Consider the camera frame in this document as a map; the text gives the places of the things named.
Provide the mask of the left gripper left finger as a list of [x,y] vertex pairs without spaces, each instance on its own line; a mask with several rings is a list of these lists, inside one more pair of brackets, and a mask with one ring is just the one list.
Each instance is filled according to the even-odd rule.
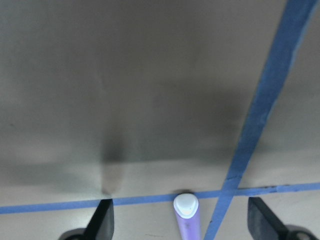
[[114,202],[103,199],[85,228],[64,232],[59,240],[112,240],[115,231]]

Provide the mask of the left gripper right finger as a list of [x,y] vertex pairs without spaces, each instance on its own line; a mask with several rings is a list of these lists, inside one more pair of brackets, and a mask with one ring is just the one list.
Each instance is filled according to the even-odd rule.
[[249,197],[247,228],[254,240],[316,240],[301,226],[285,225],[260,197]]

